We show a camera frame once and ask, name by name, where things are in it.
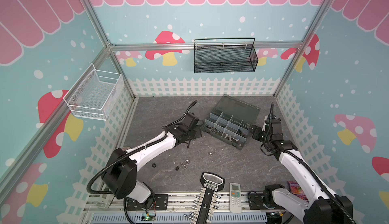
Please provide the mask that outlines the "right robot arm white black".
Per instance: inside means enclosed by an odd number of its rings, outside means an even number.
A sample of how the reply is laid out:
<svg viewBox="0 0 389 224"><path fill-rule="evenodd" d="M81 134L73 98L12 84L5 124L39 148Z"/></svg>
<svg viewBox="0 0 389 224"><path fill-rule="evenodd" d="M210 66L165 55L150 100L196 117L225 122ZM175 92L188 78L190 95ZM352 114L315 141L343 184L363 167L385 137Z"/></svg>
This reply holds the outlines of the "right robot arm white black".
<svg viewBox="0 0 389 224"><path fill-rule="evenodd" d="M274 115L274 106L263 127L253 125L252 138L261 143L260 150L273 156L293 176L303 190L306 200L282 186L268 185L263 191L267 206L278 205L304 224L354 224L353 204L346 196L339 196L325 184L301 156L297 146L285 140L281 120Z"/></svg>

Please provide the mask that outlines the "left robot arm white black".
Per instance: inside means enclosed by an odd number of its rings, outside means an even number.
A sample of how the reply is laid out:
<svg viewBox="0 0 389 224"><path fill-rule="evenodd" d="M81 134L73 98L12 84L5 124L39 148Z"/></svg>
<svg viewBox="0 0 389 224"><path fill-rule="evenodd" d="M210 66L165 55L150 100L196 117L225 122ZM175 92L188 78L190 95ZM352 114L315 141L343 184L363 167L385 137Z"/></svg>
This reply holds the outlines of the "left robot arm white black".
<svg viewBox="0 0 389 224"><path fill-rule="evenodd" d="M136 201L143 209L155 203L156 195L146 184L137 180L138 171L149 161L180 144L201 138L200 120L190 112L197 104L193 101L178 120L163 126L155 138L129 150L121 148L112 152L106 166L88 182L86 190L91 195L114 195L118 200Z"/></svg>

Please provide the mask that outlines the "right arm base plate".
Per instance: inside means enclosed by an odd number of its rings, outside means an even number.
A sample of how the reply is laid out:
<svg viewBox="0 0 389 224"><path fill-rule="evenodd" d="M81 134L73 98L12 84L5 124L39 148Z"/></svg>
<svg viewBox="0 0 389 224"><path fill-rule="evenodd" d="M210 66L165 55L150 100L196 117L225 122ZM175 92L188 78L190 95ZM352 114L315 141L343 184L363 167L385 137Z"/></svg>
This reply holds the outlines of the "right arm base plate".
<svg viewBox="0 0 389 224"><path fill-rule="evenodd" d="M269 207L264 202L263 193L249 191L247 193L247 199L250 210L269 210Z"/></svg>

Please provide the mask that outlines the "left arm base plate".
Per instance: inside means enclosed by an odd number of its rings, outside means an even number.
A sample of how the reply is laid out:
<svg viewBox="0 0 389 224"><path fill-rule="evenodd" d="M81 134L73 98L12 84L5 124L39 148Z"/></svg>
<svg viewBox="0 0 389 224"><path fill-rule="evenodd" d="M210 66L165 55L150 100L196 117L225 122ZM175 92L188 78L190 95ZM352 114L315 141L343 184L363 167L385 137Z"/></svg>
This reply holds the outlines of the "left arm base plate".
<svg viewBox="0 0 389 224"><path fill-rule="evenodd" d="M151 194L144 202L140 203L134 199L126 198L126 210L128 211L154 211L167 210L168 205L167 194Z"/></svg>

